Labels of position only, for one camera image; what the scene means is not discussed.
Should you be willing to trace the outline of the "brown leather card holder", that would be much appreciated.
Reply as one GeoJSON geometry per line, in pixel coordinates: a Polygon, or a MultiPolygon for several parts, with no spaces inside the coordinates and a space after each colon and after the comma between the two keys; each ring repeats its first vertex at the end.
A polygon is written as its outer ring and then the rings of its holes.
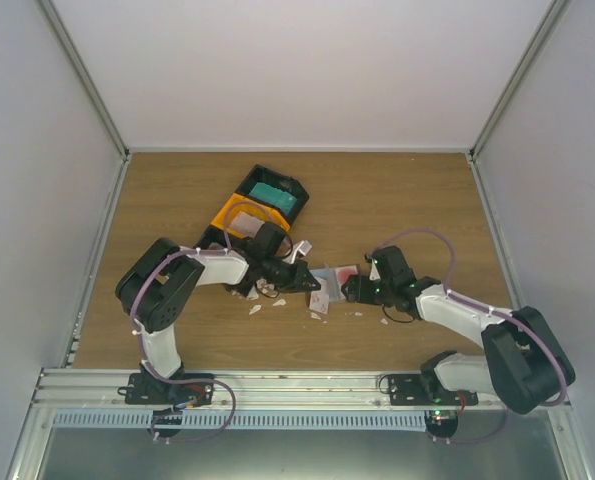
{"type": "Polygon", "coordinates": [[[334,279],[334,268],[335,267],[325,265],[323,268],[311,270],[311,273],[317,279],[324,280],[326,282],[326,288],[330,297],[330,302],[345,301],[346,296],[342,293],[342,287],[341,289],[337,288],[336,281],[334,279]]]}

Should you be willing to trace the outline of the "white red credit card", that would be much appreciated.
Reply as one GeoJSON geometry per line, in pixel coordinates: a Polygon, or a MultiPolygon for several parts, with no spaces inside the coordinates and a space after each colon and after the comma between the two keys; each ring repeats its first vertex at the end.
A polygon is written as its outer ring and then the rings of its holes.
{"type": "Polygon", "coordinates": [[[359,269],[356,265],[346,265],[335,267],[333,272],[337,288],[341,289],[341,287],[348,281],[350,276],[359,274],[359,269]]]}

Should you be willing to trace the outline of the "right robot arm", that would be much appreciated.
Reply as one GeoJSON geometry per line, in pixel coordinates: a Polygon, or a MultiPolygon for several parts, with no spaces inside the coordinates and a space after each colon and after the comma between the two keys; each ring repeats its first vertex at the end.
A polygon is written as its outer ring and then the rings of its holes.
{"type": "Polygon", "coordinates": [[[369,256],[371,271],[341,287],[351,303],[393,308],[413,321],[451,330],[481,348],[480,355],[448,350],[420,368],[420,393],[441,405],[457,391],[494,395],[511,411],[527,414],[567,397],[576,372],[542,313],[529,306],[498,308],[460,295],[433,277],[417,277],[396,246],[369,256]]]}

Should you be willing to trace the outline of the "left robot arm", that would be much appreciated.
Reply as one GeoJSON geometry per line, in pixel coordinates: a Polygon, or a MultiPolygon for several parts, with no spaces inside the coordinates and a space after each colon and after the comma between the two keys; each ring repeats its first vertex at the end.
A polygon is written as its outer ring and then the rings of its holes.
{"type": "Polygon", "coordinates": [[[151,376],[148,391],[162,404],[182,395],[183,362],[174,324],[196,288],[223,285],[246,296],[264,280],[280,294],[321,289],[305,260],[311,243],[293,242],[272,222],[236,241],[225,233],[224,241],[221,247],[204,249],[159,238],[116,286],[115,295],[139,341],[142,369],[151,376]]]}

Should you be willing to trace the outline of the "white card stack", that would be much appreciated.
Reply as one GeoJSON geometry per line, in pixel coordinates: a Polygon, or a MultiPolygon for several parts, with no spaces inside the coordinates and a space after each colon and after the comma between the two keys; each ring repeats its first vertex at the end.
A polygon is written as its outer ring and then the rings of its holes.
{"type": "Polygon", "coordinates": [[[251,214],[239,212],[229,224],[228,232],[240,238],[254,238],[264,223],[264,220],[251,214]]]}

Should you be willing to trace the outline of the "teal card stack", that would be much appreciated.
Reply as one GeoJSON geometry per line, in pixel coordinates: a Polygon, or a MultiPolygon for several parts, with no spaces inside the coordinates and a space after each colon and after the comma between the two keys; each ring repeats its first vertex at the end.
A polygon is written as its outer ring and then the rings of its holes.
{"type": "Polygon", "coordinates": [[[297,198],[289,191],[282,190],[263,182],[257,182],[252,187],[249,196],[271,205],[285,215],[288,215],[291,212],[297,202],[297,198]]]}

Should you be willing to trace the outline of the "black bin teal cards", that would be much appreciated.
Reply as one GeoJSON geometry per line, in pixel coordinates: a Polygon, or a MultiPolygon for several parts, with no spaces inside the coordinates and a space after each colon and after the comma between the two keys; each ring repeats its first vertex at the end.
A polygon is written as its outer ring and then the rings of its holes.
{"type": "Polygon", "coordinates": [[[290,226],[310,199],[298,180],[259,164],[250,170],[235,192],[274,208],[290,226]]]}

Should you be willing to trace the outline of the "orange bin white cards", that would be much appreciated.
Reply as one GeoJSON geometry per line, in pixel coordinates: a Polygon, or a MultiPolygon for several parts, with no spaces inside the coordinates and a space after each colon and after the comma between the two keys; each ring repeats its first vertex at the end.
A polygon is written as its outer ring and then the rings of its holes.
{"type": "Polygon", "coordinates": [[[280,210],[237,193],[230,196],[212,219],[211,226],[223,231],[225,221],[228,221],[228,234],[237,238],[254,237],[266,221],[280,226],[286,232],[291,228],[280,210]]]}

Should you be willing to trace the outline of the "black bin red cards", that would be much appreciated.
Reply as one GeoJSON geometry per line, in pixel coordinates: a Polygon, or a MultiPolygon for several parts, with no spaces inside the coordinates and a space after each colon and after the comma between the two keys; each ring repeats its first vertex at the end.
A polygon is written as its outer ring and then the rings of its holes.
{"type": "Polygon", "coordinates": [[[221,231],[209,227],[195,248],[199,251],[195,259],[204,266],[198,286],[220,284],[232,290],[244,280],[248,262],[233,248],[226,247],[221,231]]]}

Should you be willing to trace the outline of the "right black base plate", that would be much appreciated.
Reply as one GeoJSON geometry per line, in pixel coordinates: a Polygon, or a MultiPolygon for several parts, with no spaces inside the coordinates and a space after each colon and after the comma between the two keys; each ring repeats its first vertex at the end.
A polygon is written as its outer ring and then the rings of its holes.
{"type": "Polygon", "coordinates": [[[469,391],[448,391],[441,386],[428,391],[419,373],[382,374],[376,387],[391,406],[461,407],[479,403],[477,394],[469,391]]]}

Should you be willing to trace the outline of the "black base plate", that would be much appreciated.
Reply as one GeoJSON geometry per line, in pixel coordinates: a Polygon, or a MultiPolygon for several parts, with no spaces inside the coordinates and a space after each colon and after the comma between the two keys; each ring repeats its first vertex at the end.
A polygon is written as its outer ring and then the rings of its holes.
{"type": "Polygon", "coordinates": [[[183,373],[182,380],[194,383],[172,385],[157,380],[147,372],[133,373],[128,384],[117,389],[128,405],[204,406],[212,402],[214,375],[208,373],[183,373]]]}
{"type": "Polygon", "coordinates": [[[461,407],[479,403],[477,394],[469,391],[448,391],[441,386],[428,391],[419,373],[382,374],[376,387],[391,406],[461,407]]]}

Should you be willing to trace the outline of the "aluminium front rail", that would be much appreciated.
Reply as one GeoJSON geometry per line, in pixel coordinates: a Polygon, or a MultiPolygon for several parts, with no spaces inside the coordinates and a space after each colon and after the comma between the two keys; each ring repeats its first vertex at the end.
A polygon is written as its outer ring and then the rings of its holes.
{"type": "MultiPolygon", "coordinates": [[[[32,404],[52,408],[121,408],[118,389],[128,385],[132,370],[45,369],[39,375],[32,404]]],[[[237,409],[387,411],[451,409],[431,404],[423,394],[396,391],[379,371],[246,371],[215,370],[215,392],[209,406],[222,410],[232,405],[227,384],[234,391],[237,409]]]]}

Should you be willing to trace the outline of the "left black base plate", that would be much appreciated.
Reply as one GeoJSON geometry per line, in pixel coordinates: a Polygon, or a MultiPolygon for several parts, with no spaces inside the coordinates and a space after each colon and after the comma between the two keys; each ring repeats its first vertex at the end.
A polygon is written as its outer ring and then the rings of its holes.
{"type": "Polygon", "coordinates": [[[208,373],[183,373],[182,380],[194,383],[172,385],[157,380],[147,372],[133,373],[128,384],[117,389],[128,405],[204,406],[212,402],[214,375],[208,373]]]}

